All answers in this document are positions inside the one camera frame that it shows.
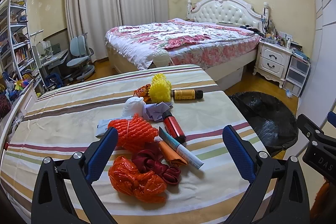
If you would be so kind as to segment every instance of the silver bolt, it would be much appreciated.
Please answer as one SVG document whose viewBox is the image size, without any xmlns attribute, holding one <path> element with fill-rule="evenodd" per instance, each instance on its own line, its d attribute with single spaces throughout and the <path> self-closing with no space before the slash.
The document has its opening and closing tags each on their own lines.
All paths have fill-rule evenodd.
<svg viewBox="0 0 336 224">
<path fill-rule="evenodd" d="M 76 160 L 78 160 L 78 159 L 80 159 L 81 157 L 82 157 L 82 153 L 81 152 L 76 152 L 74 155 L 73 155 L 73 157 L 76 159 Z"/>
<path fill-rule="evenodd" d="M 260 156 L 261 158 L 263 158 L 263 159 L 265 159 L 265 158 L 268 157 L 267 153 L 264 152 L 264 151 L 259 152 L 259 156 Z"/>
<path fill-rule="evenodd" d="M 45 164 L 48 164 L 50 161 L 51 161 L 51 158 L 49 158 L 49 157 L 46 157 L 46 158 L 43 160 L 43 162 L 44 162 Z"/>
<path fill-rule="evenodd" d="M 297 157 L 295 157 L 295 156 L 291 156 L 291 161 L 293 161 L 293 162 L 297 162 Z"/>
</svg>

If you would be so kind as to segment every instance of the floral duvet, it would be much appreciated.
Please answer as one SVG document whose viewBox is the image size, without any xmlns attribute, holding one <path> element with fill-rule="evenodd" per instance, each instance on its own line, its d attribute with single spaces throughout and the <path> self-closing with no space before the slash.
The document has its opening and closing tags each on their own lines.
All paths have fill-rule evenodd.
<svg viewBox="0 0 336 224">
<path fill-rule="evenodd" d="M 207 69 L 250 52 L 260 37 L 242 28 L 172 19 L 115 27 L 107 32 L 106 39 L 110 47 L 144 70 L 158 49 L 167 50 L 175 65 L 194 64 Z"/>
</svg>

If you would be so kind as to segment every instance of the blue gripper pad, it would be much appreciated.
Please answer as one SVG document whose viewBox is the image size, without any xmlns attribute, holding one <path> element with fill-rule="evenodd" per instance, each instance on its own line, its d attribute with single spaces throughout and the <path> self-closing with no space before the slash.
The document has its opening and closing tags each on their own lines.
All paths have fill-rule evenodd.
<svg viewBox="0 0 336 224">
<path fill-rule="evenodd" d="M 255 180 L 254 163 L 230 126 L 223 129 L 223 142 L 241 177 L 252 184 Z"/>
<path fill-rule="evenodd" d="M 336 114 L 334 112 L 329 112 L 327 116 L 328 122 L 330 122 L 333 127 L 336 128 Z"/>
<path fill-rule="evenodd" d="M 87 175 L 85 178 L 90 184 L 99 180 L 110 156 L 112 155 L 117 145 L 118 131 L 115 128 L 111 128 L 109 130 L 110 132 L 101 141 L 97 150 L 91 157 L 90 161 L 87 163 Z"/>
</svg>

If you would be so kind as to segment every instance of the chair seat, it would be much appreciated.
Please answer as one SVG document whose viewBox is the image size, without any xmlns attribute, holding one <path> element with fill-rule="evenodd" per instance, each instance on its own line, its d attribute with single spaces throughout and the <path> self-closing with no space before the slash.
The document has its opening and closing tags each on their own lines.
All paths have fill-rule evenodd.
<svg viewBox="0 0 336 224">
<path fill-rule="evenodd" d="M 89 56 L 84 56 L 84 57 L 79 57 L 79 58 L 72 59 L 67 63 L 67 67 L 71 67 L 71 68 L 78 67 L 82 63 L 86 62 L 88 59 L 90 59 Z"/>
</svg>

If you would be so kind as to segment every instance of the bottle with yellow label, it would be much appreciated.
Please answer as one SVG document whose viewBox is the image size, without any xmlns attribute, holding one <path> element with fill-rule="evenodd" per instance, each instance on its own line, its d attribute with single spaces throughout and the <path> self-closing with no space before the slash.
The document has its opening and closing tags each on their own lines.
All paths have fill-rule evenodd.
<svg viewBox="0 0 336 224">
<path fill-rule="evenodd" d="M 195 100 L 203 98 L 202 90 L 173 90 L 174 100 Z"/>
</svg>

